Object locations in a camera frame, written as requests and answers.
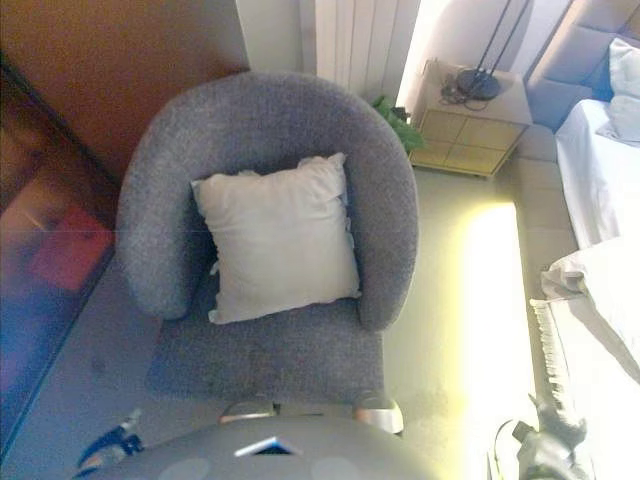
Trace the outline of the dark left robot hand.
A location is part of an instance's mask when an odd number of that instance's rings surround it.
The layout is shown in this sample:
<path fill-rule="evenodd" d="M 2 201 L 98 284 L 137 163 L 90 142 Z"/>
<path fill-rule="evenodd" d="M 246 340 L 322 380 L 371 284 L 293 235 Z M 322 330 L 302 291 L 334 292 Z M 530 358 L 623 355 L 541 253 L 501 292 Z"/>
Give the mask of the dark left robot hand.
<path fill-rule="evenodd" d="M 78 460 L 79 470 L 98 469 L 122 461 L 144 450 L 136 427 L 142 411 L 134 409 L 119 425 L 92 442 Z"/>

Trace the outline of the dark right robot hand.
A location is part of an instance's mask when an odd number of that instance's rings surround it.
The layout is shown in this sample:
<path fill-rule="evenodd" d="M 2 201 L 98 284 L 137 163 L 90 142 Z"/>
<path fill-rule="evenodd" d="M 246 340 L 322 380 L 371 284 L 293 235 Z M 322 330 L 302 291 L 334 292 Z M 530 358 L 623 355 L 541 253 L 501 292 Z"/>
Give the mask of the dark right robot hand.
<path fill-rule="evenodd" d="M 529 395 L 529 399 L 536 409 L 542 430 L 554 435 L 569 448 L 574 448 L 585 440 L 586 419 L 574 409 L 567 409 L 563 403 L 556 400 L 547 402 L 533 395 Z"/>

